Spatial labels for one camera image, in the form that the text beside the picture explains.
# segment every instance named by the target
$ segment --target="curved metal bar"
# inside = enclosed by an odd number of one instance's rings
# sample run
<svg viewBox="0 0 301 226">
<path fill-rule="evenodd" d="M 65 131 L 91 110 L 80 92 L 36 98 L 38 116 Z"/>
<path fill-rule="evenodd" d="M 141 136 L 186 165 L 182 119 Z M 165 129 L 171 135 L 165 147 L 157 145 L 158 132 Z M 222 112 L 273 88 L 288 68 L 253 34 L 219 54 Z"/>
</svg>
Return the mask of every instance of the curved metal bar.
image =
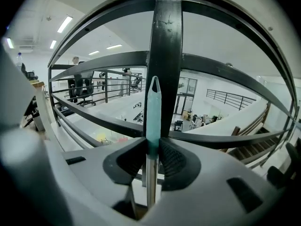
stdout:
<svg viewBox="0 0 301 226">
<path fill-rule="evenodd" d="M 92 147 L 103 146 L 102 143 L 90 137 L 88 134 L 80 130 L 78 127 L 74 126 L 56 107 L 55 113 L 83 140 L 88 142 Z"/>
<path fill-rule="evenodd" d="M 227 66 L 216 60 L 209 58 L 196 56 L 196 55 L 183 55 L 182 69 L 194 70 L 202 73 L 207 73 L 215 75 L 237 84 L 240 84 L 252 91 L 266 100 L 270 101 L 286 115 L 291 116 L 286 107 L 281 103 L 281 101 L 266 87 L 260 84 L 257 80 L 253 79 L 246 73 L 241 72 L 233 67 Z"/>
<path fill-rule="evenodd" d="M 257 44 L 273 61 L 284 78 L 294 101 L 294 107 L 297 108 L 296 90 L 287 61 L 276 41 L 255 18 L 230 0 L 181 1 L 183 11 L 200 14 L 225 23 Z M 155 0 L 108 0 L 102 3 L 78 22 L 65 36 L 55 50 L 48 67 L 52 66 L 71 45 L 93 29 L 123 16 L 154 10 L 154 7 Z"/>
<path fill-rule="evenodd" d="M 85 144 L 83 144 L 69 129 L 60 121 L 61 126 L 67 132 L 67 134 L 83 149 L 89 149 Z"/>
<path fill-rule="evenodd" d="M 208 136 L 170 131 L 168 137 L 204 147 L 209 147 L 211 149 L 226 149 L 253 145 L 279 136 L 288 130 L 289 129 L 250 136 Z"/>
<path fill-rule="evenodd" d="M 104 114 L 101 115 L 92 115 L 92 112 L 80 105 L 76 105 L 66 99 L 59 98 L 55 95 L 52 95 L 57 101 L 59 101 L 64 106 L 68 107 L 71 111 L 77 113 L 78 115 L 84 117 L 85 119 L 105 127 L 107 129 L 113 130 L 117 133 L 129 136 L 129 137 L 141 137 L 143 127 L 142 125 L 130 123 L 127 121 L 122 121 L 114 117 L 110 117 Z"/>
<path fill-rule="evenodd" d="M 114 55 L 107 55 L 89 61 L 83 62 L 77 66 L 73 66 L 57 76 L 53 77 L 50 81 L 55 81 L 66 76 L 75 75 L 87 71 L 106 70 L 110 68 L 124 68 L 129 67 L 145 67 L 148 51 L 126 52 Z"/>
</svg>

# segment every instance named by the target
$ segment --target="water bottle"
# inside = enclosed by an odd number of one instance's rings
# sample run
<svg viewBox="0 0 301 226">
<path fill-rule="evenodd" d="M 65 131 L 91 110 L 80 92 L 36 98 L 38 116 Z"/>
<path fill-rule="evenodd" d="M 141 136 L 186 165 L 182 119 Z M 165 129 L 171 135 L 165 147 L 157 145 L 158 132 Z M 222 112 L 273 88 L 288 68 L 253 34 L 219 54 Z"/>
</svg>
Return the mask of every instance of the water bottle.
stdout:
<svg viewBox="0 0 301 226">
<path fill-rule="evenodd" d="M 22 68 L 22 63 L 23 63 L 22 56 L 21 56 L 21 53 L 19 52 L 18 56 L 17 56 L 17 62 L 16 62 L 16 65 L 19 70 L 21 70 L 21 68 Z"/>
</svg>

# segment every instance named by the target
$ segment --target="white wall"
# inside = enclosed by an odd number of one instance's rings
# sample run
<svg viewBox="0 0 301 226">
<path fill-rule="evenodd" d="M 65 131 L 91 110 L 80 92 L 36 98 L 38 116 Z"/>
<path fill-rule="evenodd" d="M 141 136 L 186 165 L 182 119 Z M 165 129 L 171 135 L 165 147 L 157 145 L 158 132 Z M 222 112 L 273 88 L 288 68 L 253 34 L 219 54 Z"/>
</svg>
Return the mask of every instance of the white wall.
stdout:
<svg viewBox="0 0 301 226">
<path fill-rule="evenodd" d="M 181 77 L 198 80 L 196 92 L 192 104 L 192 111 L 194 114 L 197 115 L 209 114 L 212 109 L 212 106 L 219 108 L 222 111 L 223 115 L 233 114 L 238 111 L 238 109 L 233 106 L 206 97 L 207 89 L 225 91 L 225 92 L 238 94 L 254 99 L 261 98 L 257 96 L 255 93 L 237 84 L 227 82 L 225 80 L 220 80 L 217 78 L 212 78 L 203 73 L 181 72 Z"/>
<path fill-rule="evenodd" d="M 285 84 L 265 82 L 265 87 L 268 88 L 287 108 L 290 109 L 292 98 Z M 296 87 L 298 105 L 301 100 L 301 88 Z M 276 106 L 271 105 L 265 126 L 271 131 L 282 130 L 287 119 L 287 115 L 280 111 Z"/>
<path fill-rule="evenodd" d="M 262 77 L 266 82 L 271 82 L 271 83 L 277 83 L 277 84 L 283 84 L 285 85 L 284 79 L 280 76 L 263 76 Z M 301 80 L 300 79 L 293 79 L 295 83 L 295 87 L 301 87 Z"/>
<path fill-rule="evenodd" d="M 16 57 L 17 54 L 14 52 L 10 52 L 9 56 L 13 63 L 16 62 Z M 48 68 L 47 65 L 51 59 L 52 53 L 23 53 L 22 54 L 22 60 L 23 63 L 25 64 L 26 71 L 34 71 L 35 75 L 37 75 L 39 78 L 39 81 L 43 81 L 46 85 L 46 90 L 48 91 Z M 75 55 L 63 55 L 59 58 L 59 60 L 56 62 L 56 64 L 61 64 L 61 65 L 71 65 L 72 63 L 72 58 Z M 90 58 L 87 57 L 79 57 L 80 61 L 87 61 Z M 122 72 L 122 69 L 112 69 L 118 72 Z M 53 70 L 52 71 L 52 77 L 56 76 L 57 74 L 61 73 L 63 70 Z M 146 76 L 146 69 L 145 68 L 135 68 L 132 69 L 133 73 L 142 73 L 142 76 L 145 78 Z M 94 78 L 99 77 L 99 72 L 95 71 Z M 122 75 L 118 74 L 113 74 L 113 73 L 108 73 L 108 78 L 119 78 L 122 79 Z M 53 82 L 52 83 L 53 90 L 58 90 L 58 89 L 66 89 L 68 88 L 67 83 L 63 82 Z"/>
<path fill-rule="evenodd" d="M 262 99 L 254 102 L 244 110 L 229 115 L 228 117 L 211 123 L 209 125 L 199 127 L 185 133 L 211 135 L 211 136 L 230 136 L 236 126 L 241 130 L 251 124 L 267 107 L 267 101 Z"/>
</svg>

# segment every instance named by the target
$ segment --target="black plastic part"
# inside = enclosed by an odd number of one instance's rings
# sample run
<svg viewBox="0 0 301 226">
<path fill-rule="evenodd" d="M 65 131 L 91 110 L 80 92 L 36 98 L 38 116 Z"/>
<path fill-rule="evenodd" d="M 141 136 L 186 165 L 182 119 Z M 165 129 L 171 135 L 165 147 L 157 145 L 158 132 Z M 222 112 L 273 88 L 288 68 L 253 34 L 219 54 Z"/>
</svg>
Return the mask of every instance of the black plastic part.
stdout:
<svg viewBox="0 0 301 226">
<path fill-rule="evenodd" d="M 247 213 L 252 212 L 262 204 L 262 200 L 241 178 L 230 178 L 227 183 Z"/>
<path fill-rule="evenodd" d="M 146 160 L 147 141 L 145 137 L 113 152 L 103 161 L 103 170 L 118 184 L 130 185 Z"/>
<path fill-rule="evenodd" d="M 284 174 L 278 168 L 271 166 L 268 170 L 267 180 L 276 188 L 280 188 L 281 182 L 284 180 Z"/>
<path fill-rule="evenodd" d="M 85 161 L 86 159 L 83 156 L 78 156 L 70 159 L 66 159 L 68 165 L 72 165 L 81 161 Z"/>
<path fill-rule="evenodd" d="M 159 141 L 159 159 L 165 176 L 162 191 L 186 188 L 201 170 L 201 162 L 194 153 L 173 144 L 167 138 L 161 138 Z"/>
<path fill-rule="evenodd" d="M 300 159 L 300 155 L 298 154 L 296 148 L 290 144 L 287 143 L 285 145 L 287 152 L 292 160 L 292 167 L 294 168 L 295 172 L 298 173 L 300 171 L 300 167 L 301 167 L 301 159 Z"/>
</svg>

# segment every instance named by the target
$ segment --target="desk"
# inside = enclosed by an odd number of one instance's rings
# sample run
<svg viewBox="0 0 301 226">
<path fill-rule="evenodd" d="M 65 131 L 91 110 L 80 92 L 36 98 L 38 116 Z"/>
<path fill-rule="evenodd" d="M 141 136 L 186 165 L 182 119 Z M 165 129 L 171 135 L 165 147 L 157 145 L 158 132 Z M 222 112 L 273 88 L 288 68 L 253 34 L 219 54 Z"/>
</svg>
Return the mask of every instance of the desk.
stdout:
<svg viewBox="0 0 301 226">
<path fill-rule="evenodd" d="M 62 147 L 61 147 L 60 143 L 58 142 L 58 140 L 55 136 L 55 133 L 53 132 L 52 127 L 50 125 L 51 120 L 50 120 L 50 116 L 49 116 L 49 113 L 47 110 L 47 105 L 46 105 L 44 82 L 38 81 L 38 82 L 32 83 L 32 85 L 36 89 L 35 97 L 36 97 L 36 101 L 37 101 L 37 106 L 38 106 L 38 110 L 39 110 L 39 114 L 40 114 L 43 126 L 47 133 L 47 136 L 50 139 L 50 141 L 52 141 L 57 146 L 57 148 L 59 148 L 59 150 L 63 152 Z"/>
</svg>

